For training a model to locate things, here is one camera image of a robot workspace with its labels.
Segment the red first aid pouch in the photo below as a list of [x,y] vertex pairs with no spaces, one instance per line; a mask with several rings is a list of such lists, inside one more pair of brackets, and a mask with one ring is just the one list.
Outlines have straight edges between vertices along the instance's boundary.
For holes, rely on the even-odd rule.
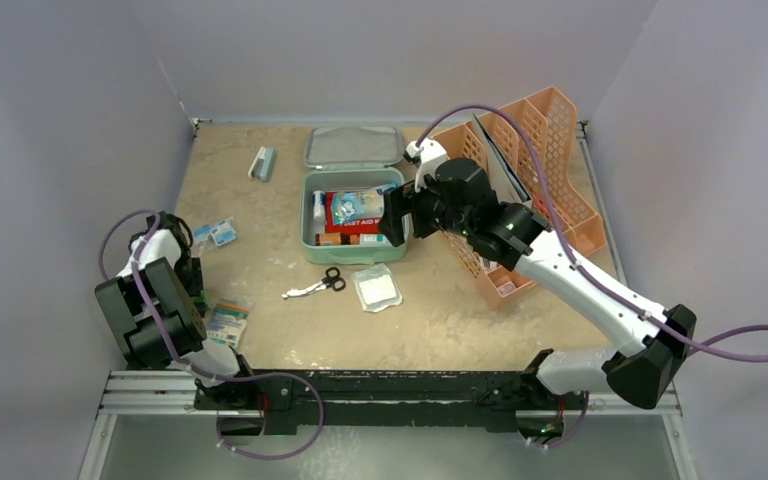
[[325,233],[341,233],[347,235],[378,234],[380,218],[359,218],[344,223],[337,223],[334,218],[326,220]]

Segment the blue wet wipes packet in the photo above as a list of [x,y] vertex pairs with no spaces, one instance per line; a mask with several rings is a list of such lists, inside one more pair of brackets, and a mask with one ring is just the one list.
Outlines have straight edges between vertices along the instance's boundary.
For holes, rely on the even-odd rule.
[[359,218],[380,218],[384,211],[383,193],[395,186],[395,183],[389,183],[363,190],[327,192],[326,206],[330,218],[334,218],[337,223]]

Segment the blue white sachet packet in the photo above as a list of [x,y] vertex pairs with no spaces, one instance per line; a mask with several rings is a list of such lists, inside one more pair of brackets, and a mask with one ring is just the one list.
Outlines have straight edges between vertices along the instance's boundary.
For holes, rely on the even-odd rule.
[[237,239],[237,231],[233,224],[233,218],[228,217],[198,227],[193,231],[193,238],[194,247],[199,251],[227,245]]

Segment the small white blue tube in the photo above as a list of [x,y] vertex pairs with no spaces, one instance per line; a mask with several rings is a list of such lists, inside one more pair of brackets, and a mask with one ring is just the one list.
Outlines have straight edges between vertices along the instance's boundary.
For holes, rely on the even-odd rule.
[[323,191],[312,193],[312,218],[318,224],[326,220],[326,194]]

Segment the brown glass medicine bottle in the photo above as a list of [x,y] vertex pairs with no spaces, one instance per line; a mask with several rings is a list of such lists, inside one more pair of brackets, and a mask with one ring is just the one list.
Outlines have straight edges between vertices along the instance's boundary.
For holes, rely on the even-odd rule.
[[315,235],[316,246],[348,246],[358,245],[360,236],[358,234],[347,234],[343,232],[320,233]]

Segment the white gauze packets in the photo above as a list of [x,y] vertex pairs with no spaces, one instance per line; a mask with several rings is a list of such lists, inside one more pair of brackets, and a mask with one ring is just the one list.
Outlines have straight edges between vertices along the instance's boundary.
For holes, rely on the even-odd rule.
[[393,273],[385,264],[353,272],[350,278],[364,312],[378,313],[403,302]]

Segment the black handled scissors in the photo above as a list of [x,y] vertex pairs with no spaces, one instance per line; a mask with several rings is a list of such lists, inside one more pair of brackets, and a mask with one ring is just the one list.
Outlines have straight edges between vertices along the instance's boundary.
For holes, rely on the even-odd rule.
[[324,276],[316,283],[305,288],[293,288],[281,295],[284,300],[291,298],[301,298],[312,295],[323,290],[342,291],[346,288],[346,281],[342,277],[338,267],[328,267]]

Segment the white bottle green label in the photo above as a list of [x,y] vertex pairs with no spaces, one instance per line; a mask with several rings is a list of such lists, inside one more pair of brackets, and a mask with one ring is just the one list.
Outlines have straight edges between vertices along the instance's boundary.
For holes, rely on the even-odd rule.
[[359,244],[392,247],[391,242],[383,234],[361,234],[359,236]]

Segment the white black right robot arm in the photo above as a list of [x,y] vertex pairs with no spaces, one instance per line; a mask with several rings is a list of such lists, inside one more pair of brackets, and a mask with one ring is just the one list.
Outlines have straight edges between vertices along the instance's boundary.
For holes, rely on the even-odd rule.
[[608,389],[627,403],[654,408],[684,363],[688,348],[660,329],[693,333],[695,314],[648,300],[564,245],[548,221],[521,203],[502,202],[473,160],[447,160],[425,184],[385,191],[379,231],[395,246],[437,231],[462,236],[480,257],[531,279],[593,324],[610,347],[551,351],[536,358],[521,381],[524,399],[544,407],[561,394]]

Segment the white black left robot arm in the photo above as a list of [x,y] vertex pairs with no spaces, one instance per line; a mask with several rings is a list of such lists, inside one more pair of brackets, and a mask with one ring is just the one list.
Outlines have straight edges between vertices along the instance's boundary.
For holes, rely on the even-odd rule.
[[[134,217],[143,218],[146,228],[130,237],[126,264],[111,275],[104,264],[108,241]],[[257,399],[258,382],[240,354],[208,338],[193,246],[192,231],[174,214],[144,209],[124,216],[102,240],[95,299],[129,367],[183,371],[204,387],[219,385],[224,401],[244,409]]]

